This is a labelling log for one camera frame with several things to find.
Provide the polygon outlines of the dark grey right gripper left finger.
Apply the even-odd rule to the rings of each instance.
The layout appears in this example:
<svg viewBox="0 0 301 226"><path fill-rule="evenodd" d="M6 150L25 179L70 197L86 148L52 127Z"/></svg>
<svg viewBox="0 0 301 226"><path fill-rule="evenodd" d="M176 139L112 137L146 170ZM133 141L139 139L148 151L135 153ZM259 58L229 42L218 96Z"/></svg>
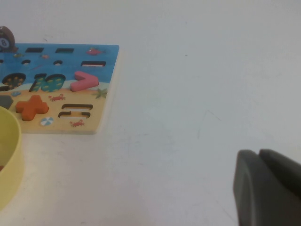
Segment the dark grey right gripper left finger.
<svg viewBox="0 0 301 226"><path fill-rule="evenodd" d="M286 187L259 153L237 154L233 193L240 226L299 226L301 187Z"/></svg>

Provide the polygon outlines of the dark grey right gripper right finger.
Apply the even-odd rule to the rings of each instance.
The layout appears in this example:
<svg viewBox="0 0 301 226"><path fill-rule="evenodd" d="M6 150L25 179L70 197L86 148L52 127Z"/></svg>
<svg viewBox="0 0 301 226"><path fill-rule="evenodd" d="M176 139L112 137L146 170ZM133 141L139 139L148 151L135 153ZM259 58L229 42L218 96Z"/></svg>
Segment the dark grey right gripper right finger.
<svg viewBox="0 0 301 226"><path fill-rule="evenodd" d="M301 165L296 161L270 149L261 149L259 156L286 187L301 186Z"/></svg>

